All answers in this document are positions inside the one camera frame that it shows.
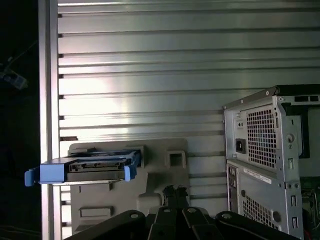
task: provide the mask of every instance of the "perforated metal panel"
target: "perforated metal panel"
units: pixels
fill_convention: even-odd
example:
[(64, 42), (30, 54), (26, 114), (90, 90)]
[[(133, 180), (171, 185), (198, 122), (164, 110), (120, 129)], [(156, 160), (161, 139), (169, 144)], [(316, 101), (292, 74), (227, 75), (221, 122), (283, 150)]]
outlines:
[(272, 223), (271, 211), (249, 196), (246, 196), (243, 201), (243, 215), (278, 230), (278, 227)]
[(271, 107), (257, 108), (246, 116), (249, 161), (264, 167), (276, 167), (275, 120)]

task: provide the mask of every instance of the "metal wall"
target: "metal wall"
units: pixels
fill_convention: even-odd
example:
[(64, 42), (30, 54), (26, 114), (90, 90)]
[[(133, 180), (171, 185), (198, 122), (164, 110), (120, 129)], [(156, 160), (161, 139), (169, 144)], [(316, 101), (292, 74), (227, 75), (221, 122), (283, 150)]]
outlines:
[[(211, 215), (227, 209), (223, 104), (276, 84), (320, 83), (318, 1), (50, 4), (51, 18), (58, 16), (51, 43), (58, 49), (60, 155), (74, 138), (186, 138), (191, 203)], [(69, 188), (55, 199), (63, 201), (55, 238), (65, 238)]]

